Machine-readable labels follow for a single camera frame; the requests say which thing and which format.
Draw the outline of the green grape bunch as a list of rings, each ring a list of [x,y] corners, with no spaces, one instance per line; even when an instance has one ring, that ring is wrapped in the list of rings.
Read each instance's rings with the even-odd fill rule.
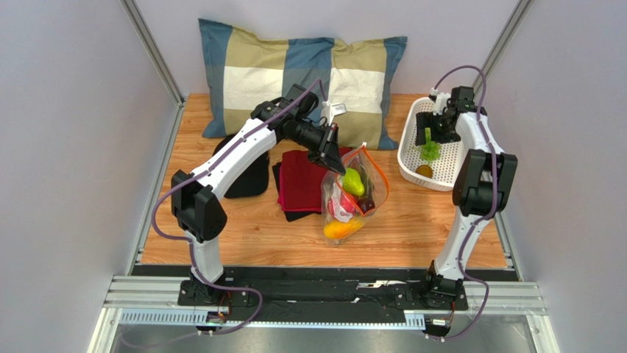
[[[441,145],[431,139],[431,129],[425,129],[425,144],[421,146],[420,158],[428,163],[438,160],[441,157],[440,154]]]

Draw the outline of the green pear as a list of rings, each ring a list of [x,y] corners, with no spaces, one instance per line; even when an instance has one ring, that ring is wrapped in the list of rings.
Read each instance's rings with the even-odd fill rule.
[[[345,175],[341,178],[345,192],[353,196],[363,196],[365,187],[361,181],[361,175],[354,168],[346,168]]]

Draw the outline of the clear zip bag orange zipper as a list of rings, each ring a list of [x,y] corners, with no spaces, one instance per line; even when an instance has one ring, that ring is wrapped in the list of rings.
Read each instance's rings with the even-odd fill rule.
[[[389,182],[388,182],[388,179],[385,176],[385,174],[383,173],[383,170],[379,167],[379,165],[373,160],[372,156],[369,154],[369,152],[367,150],[367,144],[366,143],[362,143],[361,146],[359,146],[359,147],[353,149],[352,151],[348,152],[347,154],[342,156],[341,159],[342,159],[343,165],[345,167],[345,170],[346,170],[346,168],[354,168],[358,173],[360,173],[361,168],[365,167],[365,166],[371,167],[371,168],[373,168],[375,170],[375,173],[376,173],[375,187],[376,187],[376,189],[374,191],[374,198],[372,200],[375,202],[376,208],[374,210],[370,210],[366,214],[363,214],[361,212],[361,210],[359,209],[358,205],[357,205],[357,201],[359,199],[363,198],[363,197],[362,196],[353,196],[353,195],[350,195],[349,193],[345,192],[343,187],[342,187],[342,181],[341,181],[341,178],[343,176],[339,175],[339,174],[336,174],[336,173],[334,173],[332,171],[328,171],[325,174],[325,176],[324,176],[324,178],[322,180],[322,184],[321,184],[322,216],[323,216],[323,220],[324,220],[324,226],[328,222],[330,222],[332,220],[336,220],[327,211],[327,201],[329,200],[329,198],[334,193],[340,193],[340,192],[345,193],[347,196],[350,195],[350,198],[352,199],[352,203],[355,205],[355,208],[357,210],[356,215],[354,217],[352,217],[352,218],[360,218],[364,222],[364,226],[365,226],[366,223],[376,214],[376,212],[379,210],[379,208],[386,203],[386,201],[387,201],[387,199],[389,197]],[[340,244],[341,242],[343,242],[343,240],[345,238],[341,239],[341,240],[334,240],[334,239],[328,239],[328,238],[326,238],[326,239],[330,243]]]

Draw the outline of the red apple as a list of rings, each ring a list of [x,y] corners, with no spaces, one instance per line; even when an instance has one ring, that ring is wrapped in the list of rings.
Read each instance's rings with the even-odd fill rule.
[[[334,193],[327,201],[327,211],[336,220],[348,222],[357,213],[350,195],[343,192]]]

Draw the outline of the grey toy fish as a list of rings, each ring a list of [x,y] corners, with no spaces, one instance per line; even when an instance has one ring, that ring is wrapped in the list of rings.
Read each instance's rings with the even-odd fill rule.
[[[364,185],[364,194],[362,195],[363,198],[370,198],[373,199],[374,198],[374,191],[376,189],[375,187],[375,178],[376,178],[376,173],[375,170],[371,167],[365,166],[361,168],[360,171],[360,177],[361,177],[361,181],[362,184]]]

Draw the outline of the dark purple date fruit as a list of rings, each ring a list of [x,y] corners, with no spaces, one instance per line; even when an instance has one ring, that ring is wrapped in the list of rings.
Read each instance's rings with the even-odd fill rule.
[[[361,198],[357,201],[357,205],[363,214],[376,208],[376,204],[371,198]]]

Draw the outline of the orange yellow mango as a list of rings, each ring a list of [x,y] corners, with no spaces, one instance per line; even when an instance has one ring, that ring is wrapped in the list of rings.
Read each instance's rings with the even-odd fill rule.
[[[348,222],[332,220],[325,224],[323,234],[328,239],[341,240],[357,232],[364,226],[360,218],[351,218]]]

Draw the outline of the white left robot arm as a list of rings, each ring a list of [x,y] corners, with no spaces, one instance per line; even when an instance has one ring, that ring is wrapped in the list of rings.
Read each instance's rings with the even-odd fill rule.
[[[343,175],[339,126],[335,115],[344,104],[322,102],[319,121],[309,115],[320,104],[311,88],[294,84],[284,97],[258,104],[239,132],[206,163],[192,172],[177,171],[171,179],[171,211],[190,244],[191,278],[182,284],[180,299],[216,304],[232,291],[222,282],[219,235],[227,224],[221,204],[229,188],[256,160],[282,140],[308,150],[308,160]]]

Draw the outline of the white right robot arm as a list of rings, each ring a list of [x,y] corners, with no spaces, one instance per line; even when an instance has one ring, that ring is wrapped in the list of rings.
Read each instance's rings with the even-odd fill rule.
[[[423,305],[440,308],[462,294],[472,250],[495,213],[507,205],[518,161],[495,142],[486,111],[474,101],[472,88],[459,86],[450,93],[432,89],[429,97],[433,111],[417,114],[415,144],[460,142],[467,150],[453,186],[453,226],[419,292]]]

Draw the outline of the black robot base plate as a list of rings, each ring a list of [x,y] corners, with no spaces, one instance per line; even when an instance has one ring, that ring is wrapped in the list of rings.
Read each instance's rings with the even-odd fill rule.
[[[205,287],[188,265],[137,265],[131,275],[177,278],[175,303],[223,304],[232,321],[396,324],[406,310],[467,312],[472,281],[455,302],[427,299],[425,268],[314,268],[227,266],[217,285]]]

